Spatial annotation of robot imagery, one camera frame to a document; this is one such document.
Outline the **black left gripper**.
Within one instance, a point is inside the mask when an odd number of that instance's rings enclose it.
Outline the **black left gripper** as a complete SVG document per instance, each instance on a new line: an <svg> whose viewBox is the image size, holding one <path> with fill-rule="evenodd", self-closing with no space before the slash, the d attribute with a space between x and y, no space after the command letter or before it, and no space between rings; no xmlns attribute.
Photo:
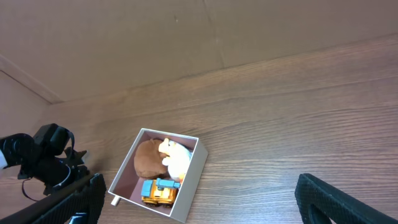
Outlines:
<svg viewBox="0 0 398 224"><path fill-rule="evenodd" d="M88 151L64 150L65 158L54 157L55 164L49 168L50 181L45 183L44 195L50 195L90 174L85 159Z"/></svg>

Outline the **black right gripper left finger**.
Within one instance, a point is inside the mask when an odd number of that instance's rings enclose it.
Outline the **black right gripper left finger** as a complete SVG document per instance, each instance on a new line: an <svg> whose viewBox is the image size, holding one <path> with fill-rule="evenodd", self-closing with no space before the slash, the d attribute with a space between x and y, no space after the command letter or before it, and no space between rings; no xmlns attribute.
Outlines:
<svg viewBox="0 0 398 224"><path fill-rule="evenodd" d="M29 207L1 219L1 223L97 223L104 205L102 174L90 174Z"/></svg>

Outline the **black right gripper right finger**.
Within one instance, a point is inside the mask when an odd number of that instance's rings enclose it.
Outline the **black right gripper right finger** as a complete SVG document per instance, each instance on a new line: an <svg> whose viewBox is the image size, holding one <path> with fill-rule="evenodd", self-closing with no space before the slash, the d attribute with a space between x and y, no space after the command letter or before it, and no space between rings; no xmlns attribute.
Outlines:
<svg viewBox="0 0 398 224"><path fill-rule="evenodd" d="M295 188L305 224L397 224L397 220L362 203L312 174L300 174Z"/></svg>

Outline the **white cardboard box pink inside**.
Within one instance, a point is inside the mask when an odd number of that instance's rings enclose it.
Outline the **white cardboard box pink inside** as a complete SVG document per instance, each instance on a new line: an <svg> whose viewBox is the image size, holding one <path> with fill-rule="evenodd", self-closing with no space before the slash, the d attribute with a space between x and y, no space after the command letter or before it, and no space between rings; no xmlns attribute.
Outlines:
<svg viewBox="0 0 398 224"><path fill-rule="evenodd" d="M173 207L149 207L141 200L141 189L144 179L140 178L134 170L134 156L140 143L150 139L164 138L169 138L187 147L193 152L193 158L191 159L187 176L182 182ZM114 197L118 196L134 205L185 223L207 156L208 151L197 137L142 128L121 164L108 192Z"/></svg>

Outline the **brown plush toy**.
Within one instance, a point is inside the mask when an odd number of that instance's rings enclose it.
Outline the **brown plush toy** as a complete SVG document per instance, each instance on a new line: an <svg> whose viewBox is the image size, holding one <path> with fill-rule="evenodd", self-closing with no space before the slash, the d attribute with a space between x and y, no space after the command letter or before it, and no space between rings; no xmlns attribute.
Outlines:
<svg viewBox="0 0 398 224"><path fill-rule="evenodd" d="M134 168L136 174L144 179L170 177L167 166L162 160L167 156L159 152L159 146L163 141L150 139L140 143L134 156Z"/></svg>

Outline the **yellow toy truck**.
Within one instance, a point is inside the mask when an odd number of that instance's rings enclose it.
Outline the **yellow toy truck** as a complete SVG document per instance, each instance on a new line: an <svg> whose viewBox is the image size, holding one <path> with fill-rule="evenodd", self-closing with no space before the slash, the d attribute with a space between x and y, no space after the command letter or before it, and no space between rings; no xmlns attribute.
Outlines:
<svg viewBox="0 0 398 224"><path fill-rule="evenodd" d="M174 180L145 180L141 189L142 202L151 207L172 208L180 187L181 183Z"/></svg>

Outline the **white duck plush toy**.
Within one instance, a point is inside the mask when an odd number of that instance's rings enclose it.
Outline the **white duck plush toy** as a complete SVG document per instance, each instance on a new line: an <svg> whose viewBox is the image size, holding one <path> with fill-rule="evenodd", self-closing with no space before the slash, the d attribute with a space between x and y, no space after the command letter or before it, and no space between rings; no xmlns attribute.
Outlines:
<svg viewBox="0 0 398 224"><path fill-rule="evenodd" d="M165 138L159 145L159 152L167 155L162 159L162 164L167 166L170 177L174 181L182 183L190 165L192 152L168 138Z"/></svg>

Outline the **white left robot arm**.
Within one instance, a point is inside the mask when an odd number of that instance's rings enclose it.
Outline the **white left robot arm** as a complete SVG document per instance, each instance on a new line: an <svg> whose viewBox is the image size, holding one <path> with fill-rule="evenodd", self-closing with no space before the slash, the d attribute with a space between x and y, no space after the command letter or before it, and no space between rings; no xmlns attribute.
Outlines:
<svg viewBox="0 0 398 224"><path fill-rule="evenodd" d="M86 151L76 151L71 131L55 123L41 126L34 136L24 133L1 138L1 169L19 166L17 178L44 183L53 194L90 174Z"/></svg>

